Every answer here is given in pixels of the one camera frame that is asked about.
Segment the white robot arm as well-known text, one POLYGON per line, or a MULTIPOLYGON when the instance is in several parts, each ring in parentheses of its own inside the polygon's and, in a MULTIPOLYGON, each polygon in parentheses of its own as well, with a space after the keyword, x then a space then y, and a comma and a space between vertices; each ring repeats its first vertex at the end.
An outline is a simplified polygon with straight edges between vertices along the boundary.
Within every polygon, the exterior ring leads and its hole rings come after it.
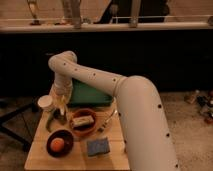
POLYGON ((76 79, 116 99, 131 171, 180 171, 159 93, 149 79, 79 65, 72 51, 52 56, 48 65, 55 73, 54 93, 67 97, 76 79))

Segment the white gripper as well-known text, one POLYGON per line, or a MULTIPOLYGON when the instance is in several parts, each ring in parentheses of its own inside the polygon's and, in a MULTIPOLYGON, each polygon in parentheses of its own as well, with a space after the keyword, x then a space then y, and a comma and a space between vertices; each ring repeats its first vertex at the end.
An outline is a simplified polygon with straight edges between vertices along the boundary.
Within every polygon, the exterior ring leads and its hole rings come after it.
MULTIPOLYGON (((57 85, 53 85, 54 92, 64 98, 65 102, 68 103, 71 99, 72 96, 72 90, 73 86, 65 86, 65 87, 59 87, 57 85)), ((67 106, 66 104, 60 104, 59 105, 59 110, 60 110, 60 122, 61 123, 66 123, 67 122, 67 106)))

